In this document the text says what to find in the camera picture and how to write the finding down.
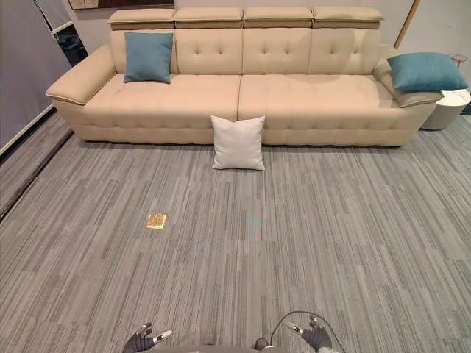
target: teal pillow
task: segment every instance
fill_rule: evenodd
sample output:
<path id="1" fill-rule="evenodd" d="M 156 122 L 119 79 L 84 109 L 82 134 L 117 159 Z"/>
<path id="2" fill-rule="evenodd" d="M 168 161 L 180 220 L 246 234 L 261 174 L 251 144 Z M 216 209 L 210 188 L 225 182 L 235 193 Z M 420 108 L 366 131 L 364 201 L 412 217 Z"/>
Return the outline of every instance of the teal pillow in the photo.
<path id="1" fill-rule="evenodd" d="M 173 33 L 124 33 L 126 71 L 124 82 L 160 81 L 170 83 Z"/>
<path id="2" fill-rule="evenodd" d="M 412 53 L 390 57 L 394 88 L 402 92 L 461 90 L 466 80 L 453 61 L 440 53 Z"/>

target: sofa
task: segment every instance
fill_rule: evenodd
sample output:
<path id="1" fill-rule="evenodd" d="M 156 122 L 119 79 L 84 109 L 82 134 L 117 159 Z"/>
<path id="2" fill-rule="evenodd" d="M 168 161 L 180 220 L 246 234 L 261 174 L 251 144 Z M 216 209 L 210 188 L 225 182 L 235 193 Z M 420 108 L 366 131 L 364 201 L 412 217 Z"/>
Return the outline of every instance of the sofa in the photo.
<path id="1" fill-rule="evenodd" d="M 402 146 L 442 95 L 394 89 L 365 7 L 118 10 L 110 43 L 46 92 L 82 140 L 212 144 L 210 115 L 265 115 L 267 145 Z M 125 32 L 174 33 L 171 83 L 124 83 Z"/>

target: side table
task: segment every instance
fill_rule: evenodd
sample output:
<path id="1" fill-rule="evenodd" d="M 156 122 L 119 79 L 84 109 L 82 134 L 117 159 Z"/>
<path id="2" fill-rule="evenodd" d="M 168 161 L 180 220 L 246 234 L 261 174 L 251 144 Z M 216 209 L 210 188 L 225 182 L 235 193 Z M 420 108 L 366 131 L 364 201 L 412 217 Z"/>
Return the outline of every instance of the side table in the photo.
<path id="1" fill-rule="evenodd" d="M 471 101 L 471 95 L 467 90 L 443 90 L 442 93 L 443 98 L 436 103 L 435 110 L 420 129 L 446 129 Z"/>

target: small gold object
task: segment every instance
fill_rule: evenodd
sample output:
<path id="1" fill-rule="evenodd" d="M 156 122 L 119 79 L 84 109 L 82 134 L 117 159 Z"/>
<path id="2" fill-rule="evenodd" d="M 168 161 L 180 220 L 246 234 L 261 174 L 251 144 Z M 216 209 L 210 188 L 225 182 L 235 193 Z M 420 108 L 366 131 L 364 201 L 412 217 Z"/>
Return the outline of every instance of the small gold object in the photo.
<path id="1" fill-rule="evenodd" d="M 166 219 L 165 213 L 151 213 L 147 221 L 147 229 L 163 229 Z"/>

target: curtain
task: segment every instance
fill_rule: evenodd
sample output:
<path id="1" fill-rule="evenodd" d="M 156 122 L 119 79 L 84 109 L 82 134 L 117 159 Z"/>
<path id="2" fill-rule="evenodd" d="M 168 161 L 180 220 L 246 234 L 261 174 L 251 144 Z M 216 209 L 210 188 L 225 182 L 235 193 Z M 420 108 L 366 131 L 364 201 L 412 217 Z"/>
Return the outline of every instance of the curtain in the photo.
<path id="1" fill-rule="evenodd" d="M 1 0 L 0 148 L 50 104 L 47 88 L 70 64 L 31 0 Z"/>
<path id="2" fill-rule="evenodd" d="M 36 3 L 46 16 L 52 30 L 70 22 L 71 18 L 61 0 L 36 0 Z"/>

